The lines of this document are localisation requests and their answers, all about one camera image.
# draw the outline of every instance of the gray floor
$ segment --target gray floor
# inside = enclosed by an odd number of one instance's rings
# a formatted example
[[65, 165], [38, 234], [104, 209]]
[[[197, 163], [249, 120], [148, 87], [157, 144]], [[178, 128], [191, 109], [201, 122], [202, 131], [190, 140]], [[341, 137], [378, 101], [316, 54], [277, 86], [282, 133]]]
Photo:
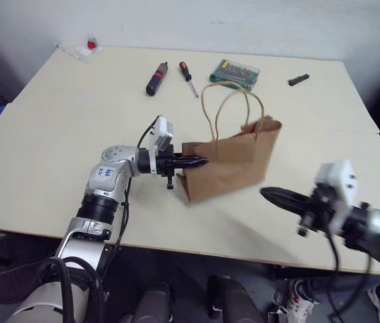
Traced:
[[[261, 264], [140, 248], [124, 248], [110, 272], [112, 275], [106, 280], [110, 291], [106, 321], [110, 323], [118, 322], [123, 313], [130, 312], [144, 289], [156, 281], [167, 280], [173, 287], [176, 295], [174, 322], [179, 323], [215, 322], [208, 319], [204, 309], [206, 281], [212, 274], [227, 275], [243, 284], [261, 313], [272, 305], [275, 290], [286, 286], [286, 282], [267, 279], [267, 267]], [[0, 304], [0, 322], [5, 321], [17, 306]], [[328, 322], [328, 313], [328, 305], [318, 305], [307, 322]], [[357, 300], [343, 319], [345, 322], [378, 322], [377, 312], [366, 295]]]

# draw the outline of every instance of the table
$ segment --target table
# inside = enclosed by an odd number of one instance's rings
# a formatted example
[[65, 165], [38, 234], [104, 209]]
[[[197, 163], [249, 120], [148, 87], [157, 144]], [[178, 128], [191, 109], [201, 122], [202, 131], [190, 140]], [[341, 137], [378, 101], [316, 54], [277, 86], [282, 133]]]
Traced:
[[[192, 96], [178, 63], [186, 61], [200, 91], [224, 57], [261, 69], [253, 91], [267, 113], [284, 124], [266, 181], [188, 206], [178, 182], [170, 191], [164, 178], [141, 176], [132, 183], [123, 244], [331, 268], [326, 239], [298, 236], [298, 217], [271, 205], [258, 191], [262, 185], [281, 186], [308, 194], [322, 163], [347, 157], [360, 183], [356, 202], [380, 208], [378, 129], [343, 64], [335, 61], [107, 47], [85, 63], [56, 51], [0, 117], [0, 229], [61, 237], [102, 150], [117, 143], [135, 145], [159, 113], [174, 123], [176, 147], [210, 140], [200, 100]], [[149, 97], [144, 88], [161, 61], [169, 62], [169, 72]], [[287, 79], [303, 73], [310, 79], [287, 85]], [[213, 114], [230, 89], [209, 91], [207, 107]], [[234, 134], [244, 120], [244, 111], [232, 108], [243, 105], [239, 99], [225, 107], [223, 136]], [[256, 113], [253, 108], [251, 116]], [[340, 256], [343, 271], [365, 266], [359, 252], [341, 246]], [[372, 271], [380, 273], [380, 264]]]

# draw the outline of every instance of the red-handled screwdriver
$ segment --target red-handled screwdriver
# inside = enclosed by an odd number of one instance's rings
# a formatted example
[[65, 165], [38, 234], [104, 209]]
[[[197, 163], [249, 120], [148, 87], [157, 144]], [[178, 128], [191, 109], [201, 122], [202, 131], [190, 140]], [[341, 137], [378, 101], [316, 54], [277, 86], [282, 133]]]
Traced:
[[181, 68], [181, 72], [183, 73], [185, 77], [185, 81], [189, 82], [191, 91], [193, 91], [193, 94], [196, 98], [199, 97], [199, 94], [197, 94], [195, 87], [193, 86], [193, 83], [191, 82], [191, 74], [189, 73], [189, 68], [186, 63], [180, 62], [179, 67]]

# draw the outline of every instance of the paper bag handle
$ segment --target paper bag handle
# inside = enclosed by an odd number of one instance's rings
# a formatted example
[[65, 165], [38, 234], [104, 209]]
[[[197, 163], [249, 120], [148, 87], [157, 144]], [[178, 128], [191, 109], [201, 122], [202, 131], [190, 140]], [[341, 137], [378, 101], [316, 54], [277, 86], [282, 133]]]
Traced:
[[[233, 85], [233, 86], [236, 86], [237, 89], [236, 89], [236, 91], [234, 91], [232, 93], [229, 93], [225, 97], [225, 99], [223, 100], [223, 102], [221, 103], [221, 105], [220, 105], [220, 107], [219, 107], [219, 109], [217, 111], [217, 114], [216, 114], [216, 123], [215, 123], [215, 125], [216, 125], [215, 126], [216, 135], [214, 136], [214, 129], [213, 129], [213, 126], [212, 126], [212, 122], [211, 122], [210, 117], [208, 116], [208, 113], [206, 112], [206, 109], [205, 109], [205, 102], [204, 102], [204, 99], [203, 99], [203, 94], [205, 93], [206, 89], [208, 89], [209, 87], [212, 87], [212, 86], [216, 86], [216, 85]], [[249, 98], [248, 98], [247, 94], [250, 94], [251, 96], [253, 96], [259, 102], [259, 105], [261, 107], [261, 118], [259, 119], [259, 121], [257, 121], [256, 127], [255, 127], [255, 134], [256, 134], [256, 136], [261, 131], [262, 125], [263, 125], [263, 117], [265, 116], [265, 108], [263, 107], [262, 101], [259, 99], [259, 97], [257, 95], [255, 95], [254, 93], [248, 92], [241, 85], [239, 85], [238, 83], [232, 82], [232, 81], [222, 81], [222, 82], [211, 83], [211, 84], [208, 84], [207, 86], [205, 86], [202, 89], [202, 92], [201, 92], [201, 103], [202, 103], [203, 114], [205, 115], [206, 119], [208, 120], [208, 123], [210, 124], [211, 136], [212, 136], [212, 140], [213, 141], [217, 141], [218, 137], [219, 137], [219, 134], [218, 134], [218, 117], [220, 115], [220, 112], [222, 111], [223, 106], [226, 103], [226, 101], [229, 100], [229, 98], [231, 96], [234, 96], [237, 93], [244, 94], [245, 101], [246, 101], [246, 104], [247, 104], [247, 117], [245, 119], [245, 127], [249, 123], [249, 117], [250, 117], [250, 103], [249, 103]]]

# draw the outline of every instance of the white wall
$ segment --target white wall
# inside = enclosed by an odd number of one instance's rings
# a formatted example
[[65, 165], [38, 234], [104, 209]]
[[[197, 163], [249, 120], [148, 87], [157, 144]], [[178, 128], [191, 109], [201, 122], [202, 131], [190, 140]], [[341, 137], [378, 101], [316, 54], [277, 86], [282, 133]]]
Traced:
[[380, 91], [380, 0], [0, 0], [0, 70], [14, 92], [54, 42], [343, 60], [370, 106]]

